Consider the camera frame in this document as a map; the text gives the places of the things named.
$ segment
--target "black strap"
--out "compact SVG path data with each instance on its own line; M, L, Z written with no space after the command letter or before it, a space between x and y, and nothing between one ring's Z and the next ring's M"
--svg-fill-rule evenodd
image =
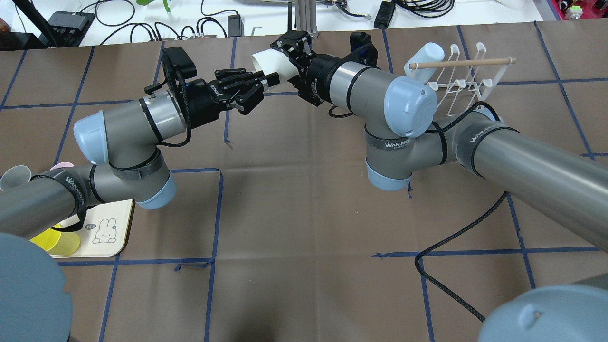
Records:
M50 178L52 180L59 182L61 185L63 185L67 190L69 190L72 193L72 195L74 196L74 199L76 200L76 205L74 206L74 210L68 217L77 215L78 222L74 223L73 225L67 226L67 227L63 227L63 228L52 227L51 229L60 231L60 232L75 232L75 231L81 230L85 223L85 218L86 218L86 198L85 198L85 190L84 190L84 187L82 186L82 184L80 184L78 179L76 179L76 177L74 177L68 171L68 168L46 171L40 175L34 176L32 179L43 178L43 177Z

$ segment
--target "white floor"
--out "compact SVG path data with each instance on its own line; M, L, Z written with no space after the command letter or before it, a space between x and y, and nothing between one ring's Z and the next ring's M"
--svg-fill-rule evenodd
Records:
M424 27L424 26L448 26L448 25L468 25L468 24L490 24L490 23L519 23L527 21L542 21L541 15L532 0L526 1L521 10L511 9L495 0L456 0L454 9L441 18L424 19L419 18L404 9L397 7L390 27ZM77 11L80 8L95 2L94 0L34 0L36 8L45 18L49 18L56 11ZM349 0L351 12L370 14L376 16L380 0ZM155 0L148 6L136 5L136 12L130 23L146 22L153 24L161 21L172 26L178 32L185 25L194 26L196 20L202 17L200 11L200 1L170 1L171 12L167 13L162 4L162 0ZM255 35L275 35L281 34L287 28L287 6L260 2L256 0L206 0L204 4L205 13L213 13L225 9L235 9L243 16L245 24L245 34L251 35L255 29ZM131 7L122 1L111 1L99 7L99 17L106 23L120 23L126 20ZM228 14L218 15L216 18L226 25ZM15 13L15 7L11 0L0 0L0 16L7 21L16 32L22 32L21 22ZM32 23L21 15L28 32L40 34ZM317 6L317 25L319 31L338 31L338 30L363 30L372 29L373 20L364 18L352 18L340 12L335 7ZM97 45L116 27L106 27L98 21L87 33L81 45ZM164 38L174 37L168 29L160 27ZM126 28L115 34L107 44L128 43L131 28ZM205 25L206 34L222 36L220 29L213 23ZM148 34L141 28L136 30L134 41L148 40Z

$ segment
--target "green object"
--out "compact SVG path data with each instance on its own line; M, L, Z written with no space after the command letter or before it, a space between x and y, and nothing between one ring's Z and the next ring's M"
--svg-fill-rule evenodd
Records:
M138 5L142 5L142 6L146 6L146 5L149 5L153 1L154 0L137 0L137 4ZM165 10L167 12L171 12L171 9L169 8L168 0L162 0L162 3L163 3L163 5L165 5Z

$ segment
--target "wooden rod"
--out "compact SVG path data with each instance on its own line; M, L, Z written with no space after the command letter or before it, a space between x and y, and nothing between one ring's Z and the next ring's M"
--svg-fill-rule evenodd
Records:
M439 61L433 63L410 63L410 69L432 69L432 68L454 68L457 66L477 66L477 65L503 65L515 64L517 59L513 57L495 58L492 60L462 60L462 61Z

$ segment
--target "yellow cup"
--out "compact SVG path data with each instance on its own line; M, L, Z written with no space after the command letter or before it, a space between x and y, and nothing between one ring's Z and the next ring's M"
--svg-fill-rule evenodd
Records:
M47 229L35 236L31 242L42 248L49 254L56 256L68 256L80 247L80 236L74 232L58 232Z

